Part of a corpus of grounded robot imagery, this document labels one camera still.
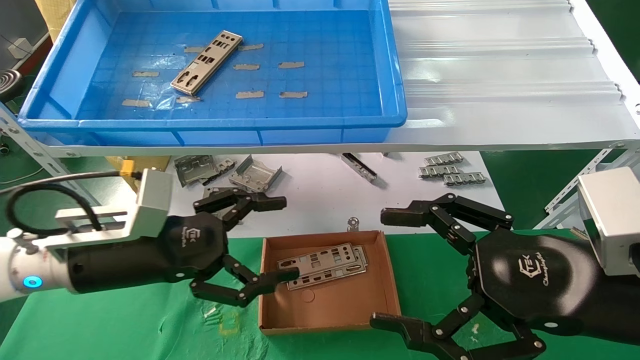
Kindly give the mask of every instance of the logo on robotic hand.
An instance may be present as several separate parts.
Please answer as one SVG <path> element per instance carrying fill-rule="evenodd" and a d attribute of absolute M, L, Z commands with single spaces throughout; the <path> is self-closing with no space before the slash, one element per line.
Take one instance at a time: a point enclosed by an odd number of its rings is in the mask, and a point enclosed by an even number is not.
<path fill-rule="evenodd" d="M 542 274 L 542 271 L 544 270 L 545 275 L 543 277 L 542 283 L 544 284 L 544 286 L 549 286 L 547 262 L 539 252 L 537 252 L 536 255 L 538 256 L 538 259 L 540 261 L 538 261 L 537 259 L 531 259 L 529 255 L 523 255 L 522 259 L 518 259 L 520 272 L 533 279 L 534 277 Z"/>
<path fill-rule="evenodd" d="M 186 226 L 182 228 L 182 247 L 187 247 L 187 242 L 194 243 L 199 238 L 199 229 L 195 229 L 194 227 L 190 229 Z"/>

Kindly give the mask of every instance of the white table surface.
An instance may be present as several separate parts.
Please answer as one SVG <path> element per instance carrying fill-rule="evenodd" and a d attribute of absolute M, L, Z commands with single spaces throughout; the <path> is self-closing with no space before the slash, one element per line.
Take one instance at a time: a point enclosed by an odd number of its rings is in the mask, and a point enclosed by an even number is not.
<path fill-rule="evenodd" d="M 387 234 L 433 233 L 430 227 L 391 227 L 380 224 L 382 208 L 405 208 L 412 200 L 433 200 L 447 192 L 504 209 L 492 185 L 479 152 L 462 152 L 459 164 L 464 172 L 480 171 L 485 184 L 448 188 L 441 179 L 418 178 L 424 158 L 441 152 L 396 152 L 389 158 L 380 153 L 357 154 L 378 173 L 377 185 L 368 183 L 332 154 L 257 154 L 253 158 L 269 168 L 283 168 L 267 195 L 286 196 L 287 207 L 280 211 L 251 212 L 242 225 L 229 232 L 230 238 L 283 236 L 295 234 L 335 233 L 346 231 L 347 219 L 357 217 L 360 230 L 382 230 Z M 216 161 L 231 158 L 238 163 L 244 155 L 217 156 Z M 175 173 L 170 166 L 169 173 Z M 215 180 L 208 187 L 231 186 L 228 177 Z M 181 188 L 173 182 L 170 215 L 193 215 L 194 201 L 200 200 L 205 187 L 194 184 Z"/>

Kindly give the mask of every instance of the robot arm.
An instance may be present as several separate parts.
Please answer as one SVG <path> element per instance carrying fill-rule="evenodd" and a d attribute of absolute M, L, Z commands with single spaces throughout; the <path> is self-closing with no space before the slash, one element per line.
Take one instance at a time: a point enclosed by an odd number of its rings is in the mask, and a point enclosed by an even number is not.
<path fill-rule="evenodd" d="M 272 293 L 283 281 L 297 279 L 297 268 L 255 274 L 228 253 L 227 231 L 250 211 L 286 207 L 284 197 L 221 189 L 194 203 L 196 214 L 167 217 L 171 175 L 145 170 L 140 195 L 128 209 L 97 207 L 98 217 L 126 215 L 127 221 L 107 223 L 102 231 L 73 227 L 85 218 L 80 209 L 61 210 L 56 218 L 72 228 L 66 234 L 37 236 L 14 229 L 0 240 L 0 263 L 7 264 L 0 279 L 0 300 L 35 291 L 66 288 L 89 293 L 155 282 L 192 279 L 195 297 L 247 306 L 258 295 Z M 211 213 L 234 206 L 220 220 Z M 241 290 L 209 284 L 206 280 L 225 269 L 241 283 Z"/>
<path fill-rule="evenodd" d="M 405 209 L 383 209 L 380 218 L 385 225 L 429 225 L 470 257 L 471 296 L 440 322 L 371 316 L 371 327 L 399 333 L 412 350 L 452 360 L 533 359 L 546 344 L 531 329 L 640 345 L 640 279 L 606 276 L 586 241 L 514 234 L 510 214 L 454 194 L 413 201 Z M 491 232 L 476 241 L 455 218 Z M 458 346 L 452 336 L 479 312 L 515 340 L 473 350 Z"/>

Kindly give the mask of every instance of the black cable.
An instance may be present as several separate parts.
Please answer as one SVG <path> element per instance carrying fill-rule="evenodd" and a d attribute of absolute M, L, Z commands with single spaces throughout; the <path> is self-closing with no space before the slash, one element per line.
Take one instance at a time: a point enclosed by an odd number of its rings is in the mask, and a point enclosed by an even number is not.
<path fill-rule="evenodd" d="M 22 229 L 27 233 L 31 233 L 34 235 L 42 235 L 42 236 L 62 235 L 69 231 L 69 229 L 66 229 L 64 227 L 61 227 L 59 229 L 38 229 L 36 227 L 29 226 L 24 222 L 21 222 L 16 217 L 15 203 L 18 201 L 18 199 L 27 193 L 37 192 L 42 190 L 60 192 L 74 199 L 86 213 L 87 217 L 89 218 L 89 221 L 91 222 L 93 229 L 96 231 L 102 230 L 102 226 L 98 221 L 98 216 L 96 216 L 96 214 L 93 212 L 93 209 L 91 208 L 91 205 L 89 204 L 89 202 L 84 197 L 78 195 L 75 191 L 71 190 L 70 188 L 66 188 L 60 184 L 36 184 L 36 185 L 30 185 L 30 186 L 15 190 L 11 194 L 9 201 L 7 202 L 6 211 L 5 211 L 7 219 L 13 226 L 19 229 Z"/>
<path fill-rule="evenodd" d="M 84 210 L 89 221 L 91 222 L 91 226 L 96 231 L 102 230 L 102 225 L 98 221 L 98 217 L 95 212 L 91 208 L 89 202 L 82 196 L 78 195 L 77 192 L 71 190 L 70 188 L 66 188 L 60 184 L 62 181 L 71 181 L 71 180 L 80 180 L 80 179 L 95 179 L 99 177 L 115 177 L 124 175 L 120 171 L 109 171 L 109 172 L 85 172 L 82 174 L 71 174 L 71 175 L 63 175 L 57 177 L 51 177 L 48 179 L 42 179 L 37 181 L 32 181 L 30 183 L 25 183 L 17 186 L 13 186 L 11 188 L 7 188 L 4 190 L 0 190 L 0 195 L 12 192 L 11 197 L 7 203 L 6 207 L 6 217 L 13 224 L 13 226 L 22 229 L 26 233 L 31 233 L 39 236 L 53 236 L 53 235 L 61 235 L 70 231 L 70 229 L 37 229 L 35 227 L 31 227 L 23 222 L 21 222 L 15 215 L 15 203 L 17 200 L 22 197 L 24 194 L 29 192 L 36 192 L 40 190 L 51 190 L 55 192 L 64 193 L 65 195 L 74 199 L 78 205 Z M 131 174 L 131 177 L 134 179 L 140 180 L 142 179 L 141 172 L 134 172 Z"/>
<path fill-rule="evenodd" d="M 82 173 L 82 174 L 71 174 L 71 175 L 50 177 L 48 179 L 32 181 L 30 183 L 26 183 L 26 184 L 22 184 L 22 185 L 16 185 L 16 186 L 13 186 L 11 188 L 0 190 L 0 195 L 6 194 L 6 193 L 10 193 L 10 192 L 12 192 L 14 190 L 17 190 L 19 188 L 32 186 L 32 185 L 61 183 L 63 181 L 69 181 L 69 180 L 96 179 L 98 177 L 113 177 L 113 176 L 120 176 L 120 172 L 119 171 L 85 172 L 85 173 Z M 133 178 L 135 178 L 135 179 L 140 179 L 140 176 L 141 176 L 140 173 L 134 173 L 133 174 Z"/>
<path fill-rule="evenodd" d="M 11 40 L 7 39 L 6 37 L 4 37 L 4 35 L 0 34 L 0 37 L 2 37 L 3 39 L 5 39 L 9 44 L 15 46 L 16 48 L 24 51 L 25 53 L 29 54 L 29 55 L 33 55 L 33 53 L 31 51 L 26 51 L 25 49 L 19 47 L 18 45 L 14 44 L 13 42 L 11 42 Z"/>

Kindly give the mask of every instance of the wall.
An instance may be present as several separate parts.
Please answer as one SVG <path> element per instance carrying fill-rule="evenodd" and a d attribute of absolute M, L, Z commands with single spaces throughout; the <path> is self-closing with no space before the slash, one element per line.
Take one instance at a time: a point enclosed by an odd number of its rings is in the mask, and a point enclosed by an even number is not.
<path fill-rule="evenodd" d="M 35 45 L 47 33 L 47 24 L 34 0 L 0 0 L 0 8 L 0 35 L 9 41 L 27 38 Z M 10 45 L 0 37 L 0 69 L 10 69 L 19 61 L 7 50 Z"/>

